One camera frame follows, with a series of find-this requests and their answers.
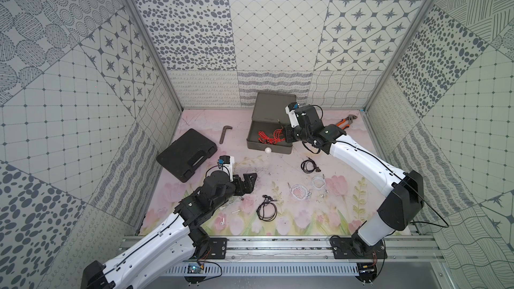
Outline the white earphones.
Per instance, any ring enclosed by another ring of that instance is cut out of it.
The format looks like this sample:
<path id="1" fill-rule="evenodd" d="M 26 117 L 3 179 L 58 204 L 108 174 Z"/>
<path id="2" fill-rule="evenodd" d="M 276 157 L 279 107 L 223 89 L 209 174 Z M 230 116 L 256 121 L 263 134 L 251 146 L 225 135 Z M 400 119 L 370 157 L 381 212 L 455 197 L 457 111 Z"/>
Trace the white earphones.
<path id="1" fill-rule="evenodd" d="M 295 184 L 291 185 L 288 184 L 288 188 L 290 191 L 290 194 L 297 200 L 297 201 L 305 201 L 311 197 L 312 192 L 309 191 L 304 185 L 301 184 Z"/>
<path id="2" fill-rule="evenodd" d="M 243 199 L 243 197 L 233 197 L 229 199 L 227 203 L 223 204 L 218 210 L 215 225 L 224 226 L 229 215 L 240 212 L 240 204 L 243 202 Z"/>
<path id="3" fill-rule="evenodd" d="M 327 184 L 324 175 L 315 175 L 312 179 L 313 188 L 319 193 L 320 198 L 327 195 Z"/>

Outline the black plastic tool case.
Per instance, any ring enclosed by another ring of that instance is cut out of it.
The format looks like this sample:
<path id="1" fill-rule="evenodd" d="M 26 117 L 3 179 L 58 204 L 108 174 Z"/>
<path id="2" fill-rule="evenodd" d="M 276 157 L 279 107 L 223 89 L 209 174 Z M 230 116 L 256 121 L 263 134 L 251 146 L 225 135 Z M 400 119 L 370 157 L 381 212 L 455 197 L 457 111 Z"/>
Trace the black plastic tool case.
<path id="1" fill-rule="evenodd" d="M 180 182 L 185 183 L 217 150 L 214 141 L 190 128 L 160 153 L 156 160 Z"/>

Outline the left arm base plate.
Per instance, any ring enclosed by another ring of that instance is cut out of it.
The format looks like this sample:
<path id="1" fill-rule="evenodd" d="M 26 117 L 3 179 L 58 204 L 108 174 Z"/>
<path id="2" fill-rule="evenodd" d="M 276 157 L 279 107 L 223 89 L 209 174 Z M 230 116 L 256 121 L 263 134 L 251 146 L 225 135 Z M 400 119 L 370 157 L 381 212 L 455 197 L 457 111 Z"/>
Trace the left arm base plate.
<path id="1" fill-rule="evenodd" d="M 194 260 L 224 260 L 228 246 L 227 238 L 209 238 L 195 249 Z"/>

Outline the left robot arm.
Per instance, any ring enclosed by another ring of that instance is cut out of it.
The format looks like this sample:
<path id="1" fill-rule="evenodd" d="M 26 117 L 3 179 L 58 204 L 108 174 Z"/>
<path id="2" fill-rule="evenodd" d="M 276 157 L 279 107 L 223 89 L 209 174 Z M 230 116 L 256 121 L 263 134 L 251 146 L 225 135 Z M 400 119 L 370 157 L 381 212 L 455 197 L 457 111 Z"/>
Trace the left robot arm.
<path id="1" fill-rule="evenodd" d="M 134 246 L 105 263 L 95 260 L 89 264 L 81 288 L 145 288 L 178 263 L 203 257 L 210 237 L 202 224 L 231 197 L 253 192 L 256 181 L 256 173 L 231 176 L 225 170 L 212 172 Z"/>

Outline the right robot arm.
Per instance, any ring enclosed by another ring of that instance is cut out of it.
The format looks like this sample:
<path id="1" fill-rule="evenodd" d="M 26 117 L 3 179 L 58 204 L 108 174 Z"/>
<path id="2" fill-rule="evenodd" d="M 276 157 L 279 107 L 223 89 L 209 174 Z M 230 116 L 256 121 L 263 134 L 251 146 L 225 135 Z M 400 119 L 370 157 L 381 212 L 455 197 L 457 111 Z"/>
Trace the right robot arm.
<path id="1" fill-rule="evenodd" d="M 402 231 L 421 209 L 424 199 L 423 177 L 409 173 L 381 160 L 356 142 L 336 124 L 324 125 L 316 106 L 292 102 L 285 107 L 289 125 L 285 128 L 287 143 L 301 142 L 310 152 L 324 152 L 353 167 L 385 197 L 373 218 L 353 233 L 350 248 L 363 256 L 395 231 Z"/>

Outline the white earphones centre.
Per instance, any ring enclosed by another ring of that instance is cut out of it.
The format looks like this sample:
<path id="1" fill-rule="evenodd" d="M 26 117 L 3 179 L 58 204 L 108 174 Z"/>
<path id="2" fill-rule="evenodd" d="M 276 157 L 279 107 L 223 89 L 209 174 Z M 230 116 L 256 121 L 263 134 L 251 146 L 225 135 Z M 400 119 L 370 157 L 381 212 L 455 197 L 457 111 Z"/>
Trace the white earphones centre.
<path id="1" fill-rule="evenodd" d="M 290 194 L 297 200 L 297 201 L 305 201 L 311 197 L 312 192 L 309 191 L 304 185 L 301 184 L 295 184 L 291 185 L 288 184 L 288 188 L 290 191 Z"/>

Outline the black earphones front loop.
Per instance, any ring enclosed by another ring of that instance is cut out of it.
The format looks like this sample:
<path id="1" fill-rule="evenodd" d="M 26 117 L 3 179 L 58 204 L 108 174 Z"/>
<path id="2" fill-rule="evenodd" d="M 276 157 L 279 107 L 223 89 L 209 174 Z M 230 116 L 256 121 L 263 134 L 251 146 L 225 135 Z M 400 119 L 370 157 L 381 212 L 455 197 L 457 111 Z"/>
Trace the black earphones front loop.
<path id="1" fill-rule="evenodd" d="M 263 201 L 256 210 L 257 217 L 262 222 L 272 222 L 278 215 L 276 200 L 269 195 L 262 196 Z"/>

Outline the red earphones long bundle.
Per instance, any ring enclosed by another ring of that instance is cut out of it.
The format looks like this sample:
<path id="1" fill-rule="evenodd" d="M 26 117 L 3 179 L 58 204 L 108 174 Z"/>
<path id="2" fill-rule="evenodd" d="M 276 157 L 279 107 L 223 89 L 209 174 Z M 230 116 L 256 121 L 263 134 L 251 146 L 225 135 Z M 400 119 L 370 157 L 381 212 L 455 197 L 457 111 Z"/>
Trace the red earphones long bundle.
<path id="1" fill-rule="evenodd" d="M 273 132 L 273 137 L 269 139 L 272 145 L 276 145 L 278 143 L 284 142 L 286 140 L 284 129 L 280 128 Z"/>

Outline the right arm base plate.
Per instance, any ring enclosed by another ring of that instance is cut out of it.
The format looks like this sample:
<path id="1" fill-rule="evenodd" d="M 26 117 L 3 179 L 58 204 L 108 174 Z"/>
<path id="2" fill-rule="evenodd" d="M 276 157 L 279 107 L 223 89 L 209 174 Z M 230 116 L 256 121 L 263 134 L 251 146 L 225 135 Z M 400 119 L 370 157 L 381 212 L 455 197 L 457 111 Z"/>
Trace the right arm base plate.
<path id="1" fill-rule="evenodd" d="M 329 243 L 336 260 L 380 260 L 388 257 L 383 240 L 380 240 L 374 246 L 368 246 L 357 238 L 343 238 L 333 235 L 329 238 Z"/>

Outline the aluminium mounting rail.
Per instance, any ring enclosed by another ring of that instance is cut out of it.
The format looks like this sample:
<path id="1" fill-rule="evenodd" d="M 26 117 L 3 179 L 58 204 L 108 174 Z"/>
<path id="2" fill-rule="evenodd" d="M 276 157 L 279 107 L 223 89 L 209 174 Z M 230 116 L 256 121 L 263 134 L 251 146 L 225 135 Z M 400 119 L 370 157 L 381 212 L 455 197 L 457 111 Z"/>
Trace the aluminium mounting rail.
<path id="1" fill-rule="evenodd" d="M 328 236 L 228 236 L 226 258 L 214 262 L 322 262 L 336 260 Z M 442 262 L 443 253 L 429 235 L 392 235 L 385 239 L 386 259 L 341 262 Z"/>

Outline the orange handled pliers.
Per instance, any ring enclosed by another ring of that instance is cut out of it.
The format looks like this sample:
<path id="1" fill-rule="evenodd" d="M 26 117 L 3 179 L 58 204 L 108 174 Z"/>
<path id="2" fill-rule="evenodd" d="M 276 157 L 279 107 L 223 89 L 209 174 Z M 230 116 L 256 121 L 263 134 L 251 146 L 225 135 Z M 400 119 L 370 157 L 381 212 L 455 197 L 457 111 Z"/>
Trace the orange handled pliers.
<path id="1" fill-rule="evenodd" d="M 349 128 L 357 118 L 358 118 L 357 115 L 348 115 L 344 119 L 341 119 L 336 125 L 339 128 L 345 130 L 345 129 Z"/>

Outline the red earphones small bundle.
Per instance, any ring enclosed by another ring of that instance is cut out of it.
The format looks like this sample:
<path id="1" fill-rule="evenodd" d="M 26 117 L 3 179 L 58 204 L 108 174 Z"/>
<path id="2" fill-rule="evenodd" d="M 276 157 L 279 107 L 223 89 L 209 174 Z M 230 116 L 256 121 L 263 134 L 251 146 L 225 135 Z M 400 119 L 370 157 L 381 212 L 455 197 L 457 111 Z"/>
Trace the red earphones small bundle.
<path id="1" fill-rule="evenodd" d="M 276 139 L 273 136 L 269 137 L 264 131 L 258 131 L 258 140 L 260 143 L 267 145 L 275 145 Z"/>

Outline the white earphones left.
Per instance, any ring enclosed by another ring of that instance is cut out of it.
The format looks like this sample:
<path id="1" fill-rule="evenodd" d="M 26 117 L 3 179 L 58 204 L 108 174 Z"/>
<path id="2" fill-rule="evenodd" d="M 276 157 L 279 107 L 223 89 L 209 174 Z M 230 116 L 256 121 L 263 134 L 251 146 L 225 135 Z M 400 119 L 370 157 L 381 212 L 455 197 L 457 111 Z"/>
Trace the white earphones left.
<path id="1" fill-rule="evenodd" d="M 233 197 L 229 199 L 227 203 L 223 204 L 218 210 L 215 225 L 224 226 L 229 215 L 240 212 L 240 204 L 243 202 L 243 199 L 243 197 Z"/>

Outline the dark hex key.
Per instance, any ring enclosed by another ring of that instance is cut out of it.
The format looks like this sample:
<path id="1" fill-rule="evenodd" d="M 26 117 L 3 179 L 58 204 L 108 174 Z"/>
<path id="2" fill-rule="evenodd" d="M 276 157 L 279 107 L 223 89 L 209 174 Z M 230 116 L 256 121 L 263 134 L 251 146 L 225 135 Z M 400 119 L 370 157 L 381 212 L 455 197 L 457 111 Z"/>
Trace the dark hex key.
<path id="1" fill-rule="evenodd" d="M 232 130 L 232 129 L 233 129 L 233 127 L 231 127 L 229 125 L 226 125 L 226 126 L 223 127 L 221 135 L 220 135 L 220 139 L 219 139 L 219 144 L 220 145 L 222 145 L 224 143 L 227 131 Z"/>

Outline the white earphones right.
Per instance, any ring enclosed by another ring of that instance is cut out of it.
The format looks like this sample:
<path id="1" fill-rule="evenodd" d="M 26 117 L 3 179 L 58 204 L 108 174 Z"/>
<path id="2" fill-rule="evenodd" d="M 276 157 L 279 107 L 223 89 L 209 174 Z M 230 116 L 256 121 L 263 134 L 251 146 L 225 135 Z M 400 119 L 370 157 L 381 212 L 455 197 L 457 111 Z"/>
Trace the white earphones right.
<path id="1" fill-rule="evenodd" d="M 315 175 L 312 179 L 313 188 L 319 193 L 320 198 L 327 195 L 327 184 L 324 175 Z"/>

